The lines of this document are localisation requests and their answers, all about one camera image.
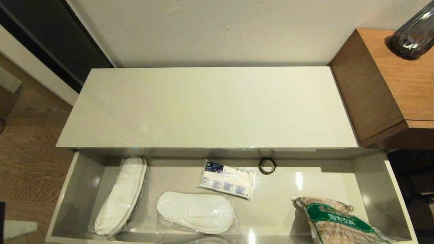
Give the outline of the glossy white drawer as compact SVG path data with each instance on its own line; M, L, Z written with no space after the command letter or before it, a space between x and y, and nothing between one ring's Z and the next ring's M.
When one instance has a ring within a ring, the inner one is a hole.
M112 237L93 233L97 213L114 186L121 163L149 162L141 196L126 228ZM259 171L271 158L276 170ZM209 193L198 187L204 160L253 170L251 201L233 200L241 234L205 235L166 226L156 205L166 191ZM418 244L409 213L384 151L362 148L198 149L103 148L78 150L61 191L45 242L55 244L310 244L305 212L291 198L331 198L398 244Z

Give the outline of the white slippers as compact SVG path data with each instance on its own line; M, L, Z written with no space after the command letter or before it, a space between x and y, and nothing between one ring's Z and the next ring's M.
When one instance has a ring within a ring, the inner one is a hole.
M166 191L156 210L165 225L208 235L241 234L233 200L223 194Z
M121 163L113 188L96 216L97 235L115 235L126 226L140 197L147 166L147 160L141 157L130 157Z

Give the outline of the green printed snack bag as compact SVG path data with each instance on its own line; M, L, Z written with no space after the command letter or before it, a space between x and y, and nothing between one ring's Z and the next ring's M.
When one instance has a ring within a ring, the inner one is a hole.
M330 198L292 197L305 212L314 244L398 244L353 215L353 206Z

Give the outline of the glossy white low cabinet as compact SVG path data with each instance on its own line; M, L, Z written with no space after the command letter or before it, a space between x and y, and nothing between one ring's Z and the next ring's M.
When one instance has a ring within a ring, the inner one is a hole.
M59 148L357 148L331 69L94 68Z

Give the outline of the white wipes pack blue label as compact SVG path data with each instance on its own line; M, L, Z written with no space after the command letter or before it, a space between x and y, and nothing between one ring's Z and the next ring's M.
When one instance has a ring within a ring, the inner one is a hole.
M198 187L251 201L255 172L204 160Z

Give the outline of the black tape roll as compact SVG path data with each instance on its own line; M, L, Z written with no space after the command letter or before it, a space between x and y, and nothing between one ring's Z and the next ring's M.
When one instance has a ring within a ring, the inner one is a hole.
M277 168L276 162L271 158L263 158L258 165L259 171L264 175L270 175L274 173Z

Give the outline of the brown wooden side cabinet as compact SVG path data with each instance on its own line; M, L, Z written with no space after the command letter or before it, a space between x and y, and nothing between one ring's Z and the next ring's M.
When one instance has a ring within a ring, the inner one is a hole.
M434 48L406 60L392 34L355 29L330 68L363 148L434 150Z

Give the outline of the dark sliding door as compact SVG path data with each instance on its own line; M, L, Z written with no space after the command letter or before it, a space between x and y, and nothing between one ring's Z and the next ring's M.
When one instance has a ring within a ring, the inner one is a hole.
M93 68L113 68L66 0L0 0L0 25L77 93Z

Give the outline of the brown box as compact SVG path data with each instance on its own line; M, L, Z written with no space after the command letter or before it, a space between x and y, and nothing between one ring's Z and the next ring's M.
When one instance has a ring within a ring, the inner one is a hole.
M20 96L22 81L0 66L0 134Z

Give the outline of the dark ribbed glass vase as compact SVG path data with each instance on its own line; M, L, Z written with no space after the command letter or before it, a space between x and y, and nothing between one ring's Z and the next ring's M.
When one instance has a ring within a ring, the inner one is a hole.
M389 39L392 52L417 60L434 46L434 0L399 27Z

